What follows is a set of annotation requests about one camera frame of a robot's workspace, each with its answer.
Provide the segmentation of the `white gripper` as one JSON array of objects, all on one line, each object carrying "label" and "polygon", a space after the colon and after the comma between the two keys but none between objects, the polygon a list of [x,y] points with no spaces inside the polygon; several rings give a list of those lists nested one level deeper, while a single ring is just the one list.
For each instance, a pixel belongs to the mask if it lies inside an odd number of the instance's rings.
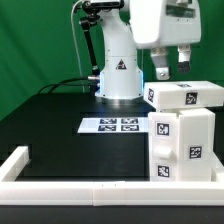
[{"label": "white gripper", "polygon": [[164,47],[178,46],[178,71],[190,71],[191,46],[201,40],[198,0],[130,0],[130,24],[140,49],[151,49],[150,56],[158,80],[170,78]]}]

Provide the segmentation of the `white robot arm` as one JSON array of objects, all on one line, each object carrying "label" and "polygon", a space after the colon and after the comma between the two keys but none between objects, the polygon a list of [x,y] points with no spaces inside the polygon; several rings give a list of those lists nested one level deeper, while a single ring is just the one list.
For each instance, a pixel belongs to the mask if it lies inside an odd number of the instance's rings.
[{"label": "white robot arm", "polygon": [[178,48],[178,70],[190,70],[191,45],[201,39],[198,0],[90,0],[100,10],[105,67],[100,90],[105,100],[135,100],[143,94],[137,51],[148,49],[159,80],[170,78],[167,48]]}]

